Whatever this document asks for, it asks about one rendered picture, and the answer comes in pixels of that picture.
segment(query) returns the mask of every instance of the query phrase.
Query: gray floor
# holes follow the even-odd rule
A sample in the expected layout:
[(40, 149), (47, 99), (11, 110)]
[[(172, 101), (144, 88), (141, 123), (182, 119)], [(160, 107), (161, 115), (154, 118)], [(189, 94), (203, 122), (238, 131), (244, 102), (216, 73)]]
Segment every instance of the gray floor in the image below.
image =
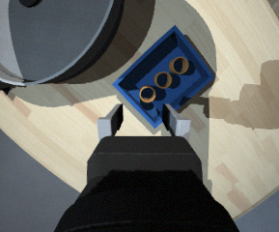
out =
[[(0, 130), (0, 232), (54, 231), (79, 194)], [(279, 232), (279, 190), (236, 224), (243, 232)]]

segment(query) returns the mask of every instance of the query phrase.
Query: wooden table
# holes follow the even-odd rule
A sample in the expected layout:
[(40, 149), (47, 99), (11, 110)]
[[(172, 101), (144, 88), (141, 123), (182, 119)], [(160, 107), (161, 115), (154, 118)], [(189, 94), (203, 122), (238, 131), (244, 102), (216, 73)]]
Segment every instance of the wooden table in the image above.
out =
[(126, 0), (118, 34), (89, 70), (68, 83), (0, 91), (0, 129), (81, 191), (98, 145), (97, 119), (117, 103), (125, 115), (117, 136), (170, 135), (112, 83), (174, 25), (216, 72), (181, 116), (192, 121), (189, 143), (204, 184), (236, 219), (279, 189), (279, 20), (266, 0)]

